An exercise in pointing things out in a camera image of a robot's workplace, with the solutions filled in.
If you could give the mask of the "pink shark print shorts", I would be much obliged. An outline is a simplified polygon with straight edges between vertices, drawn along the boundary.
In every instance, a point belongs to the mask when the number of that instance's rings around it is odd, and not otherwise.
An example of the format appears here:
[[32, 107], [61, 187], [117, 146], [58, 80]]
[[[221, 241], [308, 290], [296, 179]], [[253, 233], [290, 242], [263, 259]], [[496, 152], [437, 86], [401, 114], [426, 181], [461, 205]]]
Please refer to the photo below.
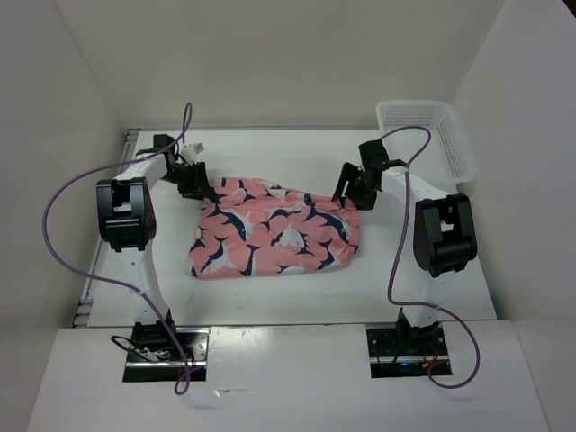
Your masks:
[[346, 197], [286, 188], [259, 178], [214, 177], [189, 252], [202, 280], [298, 275], [350, 263], [360, 217]]

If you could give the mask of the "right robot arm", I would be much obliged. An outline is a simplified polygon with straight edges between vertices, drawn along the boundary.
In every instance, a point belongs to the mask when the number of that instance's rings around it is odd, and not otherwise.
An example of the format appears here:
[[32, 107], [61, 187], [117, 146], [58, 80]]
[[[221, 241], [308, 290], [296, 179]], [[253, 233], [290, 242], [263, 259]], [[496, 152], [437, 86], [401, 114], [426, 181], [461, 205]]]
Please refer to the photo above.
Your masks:
[[359, 211], [372, 210], [379, 193], [403, 205], [408, 219], [402, 223], [401, 252], [392, 263], [389, 286], [401, 260], [420, 269], [421, 281], [408, 284], [409, 298], [392, 302], [400, 308], [396, 347], [414, 354], [438, 332], [438, 285], [477, 256], [472, 206], [467, 195], [441, 190], [408, 171], [405, 162], [390, 159], [379, 140], [361, 144], [359, 154], [360, 166], [343, 165], [333, 198], [345, 196]]

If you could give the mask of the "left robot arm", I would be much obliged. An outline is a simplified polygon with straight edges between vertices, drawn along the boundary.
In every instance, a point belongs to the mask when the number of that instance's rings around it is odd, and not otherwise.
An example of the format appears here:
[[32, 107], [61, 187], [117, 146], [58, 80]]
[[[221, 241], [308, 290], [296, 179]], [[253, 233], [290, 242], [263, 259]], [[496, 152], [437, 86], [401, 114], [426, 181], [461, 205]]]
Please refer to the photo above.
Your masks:
[[198, 160], [201, 143], [186, 143], [166, 134], [137, 153], [133, 163], [112, 179], [96, 185], [99, 232], [124, 269], [135, 309], [130, 343], [137, 356], [167, 360], [179, 355], [180, 338], [160, 291], [152, 243], [158, 230], [151, 188], [159, 181], [177, 187], [184, 197], [202, 200], [210, 194], [206, 167]]

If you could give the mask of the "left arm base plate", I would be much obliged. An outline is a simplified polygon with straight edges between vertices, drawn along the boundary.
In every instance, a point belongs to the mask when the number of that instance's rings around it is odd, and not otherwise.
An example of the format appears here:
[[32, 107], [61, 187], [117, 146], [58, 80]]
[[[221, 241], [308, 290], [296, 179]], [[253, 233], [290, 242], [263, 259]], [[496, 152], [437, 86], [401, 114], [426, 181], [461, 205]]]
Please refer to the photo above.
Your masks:
[[[192, 369], [192, 382], [206, 381], [210, 334], [208, 328], [176, 330]], [[185, 364], [170, 340], [167, 347], [160, 348], [146, 346], [134, 336], [113, 335], [111, 341], [126, 353], [122, 377], [124, 383], [175, 382], [184, 377]]]

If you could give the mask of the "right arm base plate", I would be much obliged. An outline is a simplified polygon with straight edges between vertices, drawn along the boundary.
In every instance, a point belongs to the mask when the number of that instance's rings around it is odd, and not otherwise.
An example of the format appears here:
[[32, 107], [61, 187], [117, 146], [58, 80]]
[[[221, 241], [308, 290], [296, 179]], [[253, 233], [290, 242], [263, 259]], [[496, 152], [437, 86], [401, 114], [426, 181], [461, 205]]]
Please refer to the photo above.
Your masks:
[[419, 347], [405, 347], [393, 325], [365, 330], [372, 379], [452, 375], [443, 330]]

